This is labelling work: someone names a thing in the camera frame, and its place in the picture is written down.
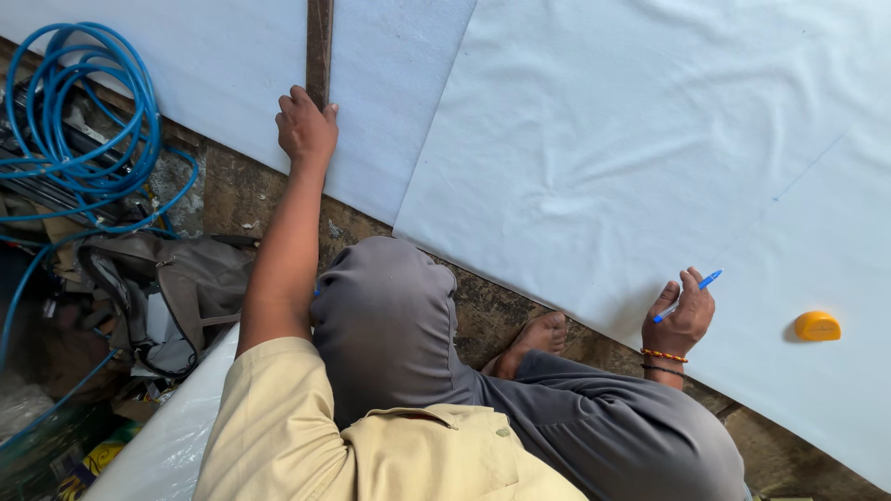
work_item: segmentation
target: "man's right hand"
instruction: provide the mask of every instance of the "man's right hand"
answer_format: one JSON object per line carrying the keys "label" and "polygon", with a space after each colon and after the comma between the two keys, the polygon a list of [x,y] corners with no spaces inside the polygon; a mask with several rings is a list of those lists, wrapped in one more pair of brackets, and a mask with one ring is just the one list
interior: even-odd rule
{"label": "man's right hand", "polygon": [[291,159],[291,168],[312,163],[328,168],[328,160],[337,145],[337,104],[319,110],[301,86],[290,88],[290,95],[279,98],[282,112],[275,116],[279,127],[279,145]]}
{"label": "man's right hand", "polygon": [[[669,282],[643,321],[643,347],[652,351],[686,357],[702,336],[715,314],[715,300],[708,288],[699,289],[702,275],[694,267],[681,272],[683,292],[677,282]],[[653,318],[681,297],[677,309],[656,324]]]}

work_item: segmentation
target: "knee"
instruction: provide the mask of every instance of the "knee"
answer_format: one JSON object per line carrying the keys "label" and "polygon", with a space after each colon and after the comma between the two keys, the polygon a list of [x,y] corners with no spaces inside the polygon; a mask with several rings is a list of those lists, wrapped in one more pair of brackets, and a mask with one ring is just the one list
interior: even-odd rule
{"label": "knee", "polygon": [[344,249],[319,277],[319,287],[313,304],[317,319],[344,313],[392,320],[444,307],[455,280],[448,268],[410,243],[374,236]]}
{"label": "knee", "polygon": [[686,395],[675,395],[671,408],[674,419],[663,430],[665,447],[652,456],[661,464],[649,485],[654,498],[676,492],[690,500],[745,499],[742,457],[730,433]]}

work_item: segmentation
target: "foam sheet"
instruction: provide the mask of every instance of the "foam sheet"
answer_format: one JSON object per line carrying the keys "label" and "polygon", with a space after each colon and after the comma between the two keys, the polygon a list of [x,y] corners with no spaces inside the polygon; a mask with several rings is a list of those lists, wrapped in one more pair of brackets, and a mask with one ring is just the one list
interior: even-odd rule
{"label": "foam sheet", "polygon": [[90,486],[84,501],[189,501],[235,360],[238,324]]}
{"label": "foam sheet", "polygon": [[[335,4],[331,100],[341,105],[340,140],[327,194],[393,224],[473,5]],[[274,116],[278,97],[305,80],[306,0],[11,1],[0,36],[20,43],[44,25],[78,21],[105,24],[133,44],[166,117],[288,172]]]}
{"label": "foam sheet", "polygon": [[[632,348],[726,268],[688,372],[889,490],[889,14],[479,0],[394,234]],[[818,308],[842,341],[795,342]]]}

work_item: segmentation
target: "shirt sleeve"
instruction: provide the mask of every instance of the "shirt sleeve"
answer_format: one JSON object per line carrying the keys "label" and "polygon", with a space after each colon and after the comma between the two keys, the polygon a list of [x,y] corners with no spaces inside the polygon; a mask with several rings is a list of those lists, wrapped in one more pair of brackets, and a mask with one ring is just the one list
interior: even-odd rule
{"label": "shirt sleeve", "polygon": [[286,337],[238,357],[201,462],[194,501],[306,499],[347,458],[313,344]]}

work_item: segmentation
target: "finger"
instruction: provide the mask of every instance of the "finger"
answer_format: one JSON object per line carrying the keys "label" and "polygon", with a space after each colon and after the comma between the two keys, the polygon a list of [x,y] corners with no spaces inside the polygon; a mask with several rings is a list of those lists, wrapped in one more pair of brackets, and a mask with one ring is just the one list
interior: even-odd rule
{"label": "finger", "polygon": [[681,272],[681,283],[683,283],[683,292],[681,292],[680,303],[678,308],[689,308],[694,306],[697,300],[702,296],[699,290],[699,282],[693,278],[687,270]]}
{"label": "finger", "polygon": [[[690,275],[693,275],[693,278],[696,279],[696,286],[699,287],[699,283],[703,280],[702,274],[695,267],[689,267],[687,268],[687,271],[690,272]],[[703,296],[706,296],[708,298],[712,297],[712,293],[708,291],[708,287],[703,287],[699,290]]]}
{"label": "finger", "polygon": [[329,104],[325,106],[325,109],[322,110],[322,115],[325,117],[325,121],[330,124],[337,123],[337,110],[339,106],[337,104]]}
{"label": "finger", "polygon": [[287,95],[283,95],[282,97],[279,98],[279,108],[282,109],[282,112],[284,112],[285,110],[287,110],[288,108],[290,108],[293,105],[294,105],[294,101]]}
{"label": "finger", "polygon": [[653,303],[653,307],[650,308],[650,315],[656,316],[662,311],[665,311],[671,303],[677,301],[678,295],[681,294],[681,286],[677,284],[674,280],[666,283],[662,292],[659,293],[659,297],[656,299],[656,302]]}
{"label": "finger", "polygon": [[309,99],[309,94],[307,94],[306,89],[301,86],[293,86],[290,88],[290,97],[294,100],[294,103],[312,103],[313,100]]}
{"label": "finger", "polygon": [[689,273],[690,275],[693,275],[693,278],[696,279],[696,284],[699,284],[699,282],[702,282],[702,275],[699,273],[699,270],[696,269],[695,267],[687,268],[687,273]]}

